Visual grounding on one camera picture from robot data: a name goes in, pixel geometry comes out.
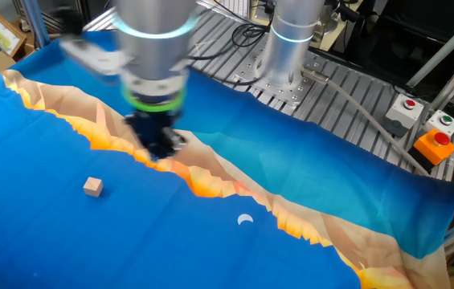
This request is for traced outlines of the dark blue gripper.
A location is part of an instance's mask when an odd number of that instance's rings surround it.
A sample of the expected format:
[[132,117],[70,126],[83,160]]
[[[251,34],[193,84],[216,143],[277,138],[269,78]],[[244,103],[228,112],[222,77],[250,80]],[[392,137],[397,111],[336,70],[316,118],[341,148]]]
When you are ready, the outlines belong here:
[[172,157],[187,145],[187,139],[174,131],[174,123],[180,112],[143,112],[136,110],[124,118],[141,145],[147,150],[152,162],[161,157]]

